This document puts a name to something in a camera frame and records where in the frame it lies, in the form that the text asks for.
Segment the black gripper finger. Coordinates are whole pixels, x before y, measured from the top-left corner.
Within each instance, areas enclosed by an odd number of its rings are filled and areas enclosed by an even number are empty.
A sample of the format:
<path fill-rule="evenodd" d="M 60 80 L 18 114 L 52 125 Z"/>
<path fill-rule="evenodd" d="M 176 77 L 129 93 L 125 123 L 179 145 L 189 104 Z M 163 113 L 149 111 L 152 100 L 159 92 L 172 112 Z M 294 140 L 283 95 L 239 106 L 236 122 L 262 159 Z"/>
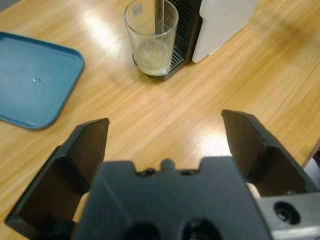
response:
<path fill-rule="evenodd" d="M 78 125 L 56 147 L 5 219 L 29 240 L 69 240 L 82 196 L 90 191 L 104 160 L 110 121 Z"/>
<path fill-rule="evenodd" d="M 317 193 L 291 154 L 252 114 L 224 109 L 228 146 L 245 180 L 262 197 Z"/>

